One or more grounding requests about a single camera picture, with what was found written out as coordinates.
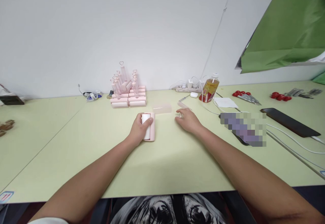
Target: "power strip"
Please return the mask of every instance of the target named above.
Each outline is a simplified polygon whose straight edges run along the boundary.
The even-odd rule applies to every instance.
[[[185,93],[201,93],[202,89],[200,88],[182,88],[182,86],[176,86],[175,88],[176,92],[185,92]]]

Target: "person's left hand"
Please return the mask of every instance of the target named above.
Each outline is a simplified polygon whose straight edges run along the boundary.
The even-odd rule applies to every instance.
[[[129,140],[130,142],[134,143],[135,146],[138,146],[140,144],[140,142],[144,139],[144,137],[146,135],[147,128],[153,122],[153,119],[149,118],[142,124],[141,123],[142,114],[143,113],[137,114],[137,116],[133,122],[130,134],[126,137],[126,139]]]

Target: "white wall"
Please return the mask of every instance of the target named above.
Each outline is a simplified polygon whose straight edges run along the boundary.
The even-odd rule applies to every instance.
[[[234,70],[270,1],[229,0],[203,71],[226,0],[0,0],[0,83],[32,98],[108,92],[121,60],[149,90],[212,71],[224,85],[309,79],[319,66]]]

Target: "plastic bottle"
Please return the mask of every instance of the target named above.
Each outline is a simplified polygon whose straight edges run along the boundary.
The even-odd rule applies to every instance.
[[[208,103],[212,100],[217,87],[219,85],[219,80],[218,80],[218,73],[212,74],[212,77],[210,77],[206,82],[203,87],[203,93],[201,93],[199,100],[202,100],[203,96],[203,102]]]

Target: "label sticker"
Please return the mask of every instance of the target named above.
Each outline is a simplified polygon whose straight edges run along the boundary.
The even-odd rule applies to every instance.
[[[13,196],[13,192],[11,191],[6,191],[0,194],[0,204],[7,203],[8,200]]]

